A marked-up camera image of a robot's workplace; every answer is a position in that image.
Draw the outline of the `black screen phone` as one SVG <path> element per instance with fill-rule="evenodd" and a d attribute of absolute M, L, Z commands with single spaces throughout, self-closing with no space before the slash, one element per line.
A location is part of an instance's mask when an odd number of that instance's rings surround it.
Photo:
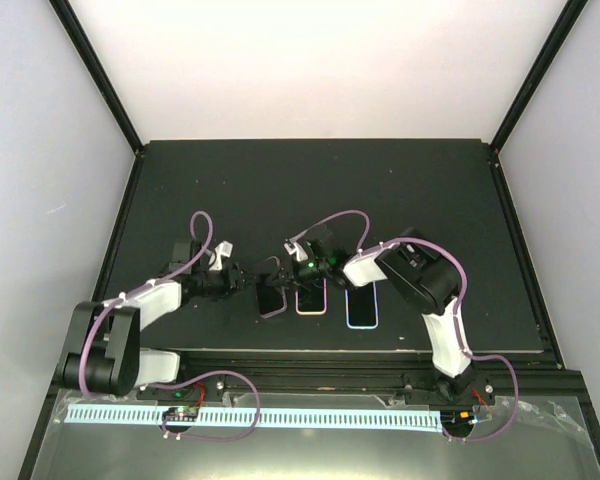
<path fill-rule="evenodd" d="M 326 289 L 311 286 L 298 291 L 297 307 L 299 312 L 319 313 L 326 310 Z"/>

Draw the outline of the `beige pink phone case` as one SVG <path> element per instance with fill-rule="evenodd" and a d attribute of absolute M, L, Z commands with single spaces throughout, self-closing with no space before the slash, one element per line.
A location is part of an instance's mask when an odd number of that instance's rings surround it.
<path fill-rule="evenodd" d="M 296 313 L 301 316 L 320 316 L 327 311 L 327 287 L 324 282 L 310 284 L 295 292 Z"/>

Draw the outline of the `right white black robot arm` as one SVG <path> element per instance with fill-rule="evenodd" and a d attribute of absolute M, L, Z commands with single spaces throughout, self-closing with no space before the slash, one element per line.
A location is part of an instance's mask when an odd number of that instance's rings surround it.
<path fill-rule="evenodd" d="M 344 290 L 345 322 L 352 330 L 373 330 L 380 312 L 377 286 L 389 283 L 424 321 L 432 348 L 437 396 L 456 403 L 471 390 L 465 373 L 472 363 L 462 321 L 466 272 L 448 251 L 409 229 L 398 238 L 355 251 L 333 240 L 333 232 L 316 225 L 284 244 L 287 258 L 276 259 L 271 272 L 256 276 L 256 291 L 271 301 L 269 315 L 286 308 L 286 293 L 295 295 L 296 313 L 326 312 L 326 287 Z"/>

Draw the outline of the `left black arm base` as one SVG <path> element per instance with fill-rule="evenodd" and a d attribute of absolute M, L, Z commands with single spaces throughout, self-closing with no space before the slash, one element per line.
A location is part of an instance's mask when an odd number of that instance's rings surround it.
<path fill-rule="evenodd" d="M 158 403 L 202 404 L 217 400 L 224 391 L 226 375 L 214 373 L 205 378 L 200 376 L 201 373 L 198 372 L 192 375 L 180 375 L 174 382 L 168 383 L 167 388 L 143 385 L 135 388 L 132 393 L 138 400 L 151 400 Z"/>

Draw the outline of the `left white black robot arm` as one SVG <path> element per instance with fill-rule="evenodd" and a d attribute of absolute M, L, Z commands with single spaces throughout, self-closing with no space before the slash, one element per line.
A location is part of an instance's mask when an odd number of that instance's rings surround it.
<path fill-rule="evenodd" d="M 195 384 L 193 372 L 180 365 L 174 351 L 143 348 L 141 332 L 193 298 L 222 300 L 255 282 L 254 274 L 231 260 L 230 242 L 209 254 L 203 246 L 197 240 L 175 243 L 164 271 L 167 280 L 149 279 L 130 293 L 76 305 L 54 381 L 87 395 L 125 396 L 159 384 L 173 399 L 187 397 Z"/>

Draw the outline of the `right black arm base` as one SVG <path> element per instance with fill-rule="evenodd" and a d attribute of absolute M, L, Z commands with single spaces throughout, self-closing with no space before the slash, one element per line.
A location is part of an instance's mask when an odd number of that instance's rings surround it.
<path fill-rule="evenodd" d="M 486 390 L 487 376 L 469 368 L 457 378 L 431 369 L 409 370 L 402 375 L 402 390 L 410 400 L 423 401 L 430 406 L 472 407 L 482 402 L 492 406 L 494 395 Z"/>

